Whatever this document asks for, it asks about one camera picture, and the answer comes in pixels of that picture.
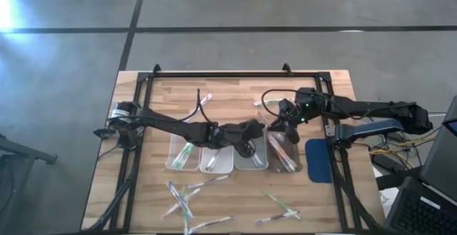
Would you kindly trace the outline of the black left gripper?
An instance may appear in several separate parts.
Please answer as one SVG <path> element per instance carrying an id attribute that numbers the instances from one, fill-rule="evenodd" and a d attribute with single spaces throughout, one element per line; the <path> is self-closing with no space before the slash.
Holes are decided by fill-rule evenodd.
<path id="1" fill-rule="evenodd" d="M 261 138 L 266 127 L 257 119 L 249 119 L 239 124 L 217 126 L 213 133 L 213 149 L 233 146 L 243 158 L 251 158 L 256 150 L 250 141 Z"/>

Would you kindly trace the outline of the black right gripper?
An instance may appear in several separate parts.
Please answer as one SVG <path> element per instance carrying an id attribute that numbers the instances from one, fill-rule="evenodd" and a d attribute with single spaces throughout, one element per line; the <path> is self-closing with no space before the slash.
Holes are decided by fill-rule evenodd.
<path id="1" fill-rule="evenodd" d="M 297 126 L 321 115 L 322 100 L 317 90 L 303 87 L 296 91 L 293 102 L 283 99 L 278 106 L 279 116 L 268 127 L 270 131 L 284 132 L 292 144 L 297 144 Z"/>

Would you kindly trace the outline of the pile of toothbrushes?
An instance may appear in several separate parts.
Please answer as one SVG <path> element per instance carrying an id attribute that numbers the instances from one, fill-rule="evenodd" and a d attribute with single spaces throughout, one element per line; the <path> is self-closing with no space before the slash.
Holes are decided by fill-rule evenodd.
<path id="1" fill-rule="evenodd" d="M 187 116 L 184 121 L 189 122 L 197 113 L 200 112 L 201 108 L 206 104 L 210 99 L 212 98 L 212 94 L 209 93 L 207 94 L 204 98 L 202 98 L 199 103 L 197 103 L 196 109 L 189 115 Z"/>

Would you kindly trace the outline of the grey plastic bin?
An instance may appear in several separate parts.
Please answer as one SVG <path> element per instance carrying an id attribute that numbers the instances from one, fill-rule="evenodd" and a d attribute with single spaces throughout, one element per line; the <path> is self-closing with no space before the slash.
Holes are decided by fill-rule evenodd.
<path id="1" fill-rule="evenodd" d="M 268 151 L 266 146 L 266 138 L 262 136 L 260 138 L 254 139 L 249 142 L 252 147 L 255 148 L 258 154 L 258 157 L 263 162 L 263 168 L 257 169 L 250 158 L 243 158 L 237 150 L 234 151 L 234 166 L 238 170 L 247 170 L 247 171 L 260 171 L 268 167 Z"/>

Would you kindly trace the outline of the smoky brown plastic bin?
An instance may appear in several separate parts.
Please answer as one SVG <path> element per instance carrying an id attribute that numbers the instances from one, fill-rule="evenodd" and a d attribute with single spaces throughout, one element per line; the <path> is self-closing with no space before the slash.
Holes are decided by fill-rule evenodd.
<path id="1" fill-rule="evenodd" d="M 287 155 L 296 163 L 296 170 L 294 172 L 287 172 L 284 165 L 281 163 L 278 155 L 271 144 L 272 138 L 271 135 L 273 134 L 282 134 L 285 137 L 285 141 L 281 142 L 280 145 L 287 153 Z M 283 132 L 277 131 L 267 131 L 266 132 L 266 143 L 267 143 L 267 151 L 268 151 L 268 170 L 277 173 L 295 173 L 299 172 L 303 169 L 303 164 L 300 160 L 300 154 L 298 152 L 298 147 L 296 144 L 292 144 L 288 137 Z"/>

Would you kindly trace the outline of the white plastic bin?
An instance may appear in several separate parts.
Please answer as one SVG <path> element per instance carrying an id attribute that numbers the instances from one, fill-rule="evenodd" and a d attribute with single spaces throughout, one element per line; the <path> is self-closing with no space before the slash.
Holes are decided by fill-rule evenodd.
<path id="1" fill-rule="evenodd" d="M 234 148 L 227 146 L 222 149 L 201 150 L 199 169 L 206 174 L 229 174 L 233 171 Z"/>

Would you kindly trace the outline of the blue mat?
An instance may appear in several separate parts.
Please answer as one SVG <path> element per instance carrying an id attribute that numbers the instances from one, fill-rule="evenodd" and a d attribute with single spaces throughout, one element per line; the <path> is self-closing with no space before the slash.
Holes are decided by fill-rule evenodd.
<path id="1" fill-rule="evenodd" d="M 331 184 L 333 179 L 326 140 L 309 139 L 305 143 L 305 155 L 309 179 L 313 183 Z"/>

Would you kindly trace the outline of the clear plastic bin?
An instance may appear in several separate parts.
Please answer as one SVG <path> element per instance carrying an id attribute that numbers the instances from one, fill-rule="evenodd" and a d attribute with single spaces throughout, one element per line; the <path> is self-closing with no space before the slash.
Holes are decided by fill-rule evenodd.
<path id="1" fill-rule="evenodd" d="M 172 134 L 166 168 L 174 171 L 196 171 L 201 160 L 201 148 Z"/>

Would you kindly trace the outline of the black power brick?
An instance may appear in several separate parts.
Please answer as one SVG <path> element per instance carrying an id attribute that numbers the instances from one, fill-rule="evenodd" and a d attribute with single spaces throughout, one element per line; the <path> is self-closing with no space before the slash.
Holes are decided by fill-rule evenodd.
<path id="1" fill-rule="evenodd" d="M 397 162 L 383 154 L 371 155 L 371 161 L 390 173 L 396 172 Z"/>

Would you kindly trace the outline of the white paper sheet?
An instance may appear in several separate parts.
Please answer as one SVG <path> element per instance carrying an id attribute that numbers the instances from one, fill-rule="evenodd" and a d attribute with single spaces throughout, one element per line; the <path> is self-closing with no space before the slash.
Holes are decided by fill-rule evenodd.
<path id="1" fill-rule="evenodd" d="M 396 199 L 399 189 L 396 187 L 383 189 L 379 191 L 381 197 L 381 204 L 384 208 L 391 206 Z"/>

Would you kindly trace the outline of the dark grey monitor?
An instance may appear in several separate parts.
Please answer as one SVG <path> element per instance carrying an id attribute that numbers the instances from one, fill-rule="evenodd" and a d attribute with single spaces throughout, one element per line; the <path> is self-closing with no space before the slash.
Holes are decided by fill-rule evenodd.
<path id="1" fill-rule="evenodd" d="M 451 101 L 420 176 L 426 184 L 457 200 L 457 95 Z"/>

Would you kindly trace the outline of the black laptop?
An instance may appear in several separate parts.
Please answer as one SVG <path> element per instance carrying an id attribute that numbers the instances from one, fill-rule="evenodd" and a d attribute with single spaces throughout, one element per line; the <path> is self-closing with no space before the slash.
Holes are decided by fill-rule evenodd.
<path id="1" fill-rule="evenodd" d="M 400 235 L 457 235 L 457 205 L 407 177 L 383 227 Z"/>

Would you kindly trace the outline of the black metal stand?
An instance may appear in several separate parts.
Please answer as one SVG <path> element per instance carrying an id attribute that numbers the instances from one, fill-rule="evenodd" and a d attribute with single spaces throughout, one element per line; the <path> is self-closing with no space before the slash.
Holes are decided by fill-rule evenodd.
<path id="1" fill-rule="evenodd" d="M 4 135 L 0 134 L 0 149 L 14 154 L 22 154 L 30 156 L 34 159 L 45 161 L 47 164 L 54 164 L 57 160 L 57 155 L 51 155 L 21 144 L 8 140 Z"/>

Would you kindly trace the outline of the black aluminium table frame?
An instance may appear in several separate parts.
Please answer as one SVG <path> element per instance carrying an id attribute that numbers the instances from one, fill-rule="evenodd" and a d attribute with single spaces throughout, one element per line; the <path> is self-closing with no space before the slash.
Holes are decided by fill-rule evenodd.
<path id="1" fill-rule="evenodd" d="M 315 87 L 339 96 L 355 96 L 347 70 L 330 71 L 159 71 L 142 84 L 151 92 L 149 106 L 165 115 L 184 117 L 195 107 L 197 95 L 212 94 L 204 107 L 205 116 L 221 124 L 239 123 L 259 118 L 254 102 L 261 98 L 293 97 L 301 87 Z M 170 134 L 148 128 L 139 160 L 139 175 L 134 195 L 121 200 L 118 221 L 106 225 L 103 233 L 180 234 L 184 218 L 176 212 L 161 218 L 176 200 L 168 181 L 178 189 L 186 185 L 223 176 L 196 171 L 173 171 L 166 168 Z M 301 220 L 265 219 L 286 212 L 263 193 L 269 191 L 298 214 Z M 280 174 L 268 170 L 234 169 L 227 179 L 202 186 L 189 202 L 194 217 L 190 226 L 233 216 L 200 232 L 207 234 L 302 234 L 353 233 L 356 227 L 348 197 L 332 184 L 313 183 L 307 170 Z"/>

